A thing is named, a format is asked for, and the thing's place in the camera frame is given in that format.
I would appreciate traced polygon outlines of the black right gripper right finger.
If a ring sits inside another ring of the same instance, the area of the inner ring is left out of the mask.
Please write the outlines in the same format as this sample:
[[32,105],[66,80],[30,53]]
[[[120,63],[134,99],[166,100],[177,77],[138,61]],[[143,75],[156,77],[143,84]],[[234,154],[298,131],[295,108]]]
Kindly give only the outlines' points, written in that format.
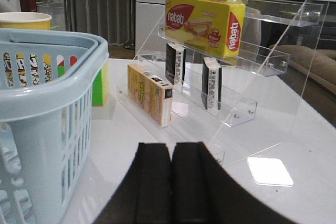
[[177,143],[172,159],[173,223],[291,223],[244,190],[202,142]]

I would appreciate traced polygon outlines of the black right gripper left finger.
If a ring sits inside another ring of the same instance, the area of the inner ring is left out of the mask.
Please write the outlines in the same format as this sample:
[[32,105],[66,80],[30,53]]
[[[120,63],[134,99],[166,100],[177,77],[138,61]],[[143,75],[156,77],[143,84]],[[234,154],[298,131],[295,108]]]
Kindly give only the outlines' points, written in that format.
[[122,182],[94,223],[170,223],[171,162],[162,143],[139,143]]

